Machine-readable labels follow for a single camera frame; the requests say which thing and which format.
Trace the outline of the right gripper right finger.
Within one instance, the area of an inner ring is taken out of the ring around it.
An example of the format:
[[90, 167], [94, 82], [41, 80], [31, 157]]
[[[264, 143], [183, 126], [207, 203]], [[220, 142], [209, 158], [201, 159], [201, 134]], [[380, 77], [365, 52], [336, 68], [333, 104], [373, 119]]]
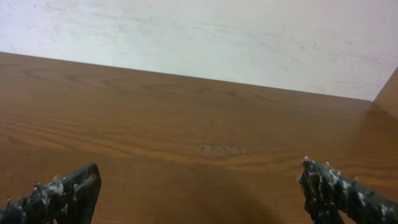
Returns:
[[302, 165], [298, 182], [305, 197], [304, 209], [313, 223], [343, 223], [343, 212], [355, 223], [397, 224], [396, 202], [309, 157], [304, 157]]

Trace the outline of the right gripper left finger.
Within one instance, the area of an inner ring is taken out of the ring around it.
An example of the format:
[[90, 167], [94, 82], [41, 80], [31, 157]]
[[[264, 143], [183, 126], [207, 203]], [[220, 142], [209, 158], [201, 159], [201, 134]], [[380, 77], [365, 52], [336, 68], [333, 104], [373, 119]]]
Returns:
[[36, 182], [34, 191], [1, 207], [1, 223], [90, 224], [101, 189], [98, 166], [89, 164], [66, 177], [56, 176], [46, 185]]

